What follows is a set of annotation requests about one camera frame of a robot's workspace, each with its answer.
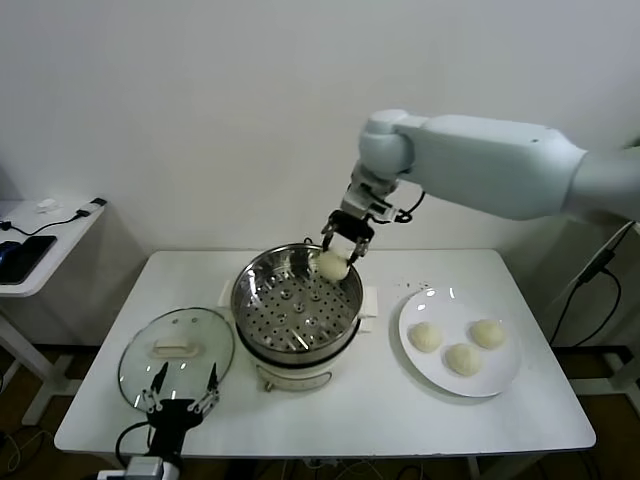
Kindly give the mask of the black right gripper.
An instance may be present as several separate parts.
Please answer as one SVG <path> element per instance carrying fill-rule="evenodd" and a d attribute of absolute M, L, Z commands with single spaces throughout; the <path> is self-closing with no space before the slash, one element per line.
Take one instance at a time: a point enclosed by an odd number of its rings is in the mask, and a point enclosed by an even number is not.
<path fill-rule="evenodd" d="M 321 234 L 323 252 L 329 250 L 334 235 L 340 235 L 355 243 L 347 259 L 348 265 L 354 265 L 367 254 L 370 241 L 374 237 L 374 230 L 365 219 L 356 218 L 342 210 L 334 210 L 329 215 Z"/>

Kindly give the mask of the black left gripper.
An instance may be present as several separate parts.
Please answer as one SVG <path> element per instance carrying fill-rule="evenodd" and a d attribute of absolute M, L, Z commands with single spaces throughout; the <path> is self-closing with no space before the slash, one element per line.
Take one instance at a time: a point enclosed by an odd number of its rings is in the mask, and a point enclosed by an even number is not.
<path fill-rule="evenodd" d="M 164 399 L 160 401 L 169 363 L 165 362 L 154 376 L 151 385 L 142 390 L 140 404 L 147 421 L 154 429 L 148 454 L 157 457 L 179 456 L 189 430 L 203 421 L 202 412 L 210 412 L 219 402 L 217 364 L 214 363 L 205 393 L 198 399 Z"/>

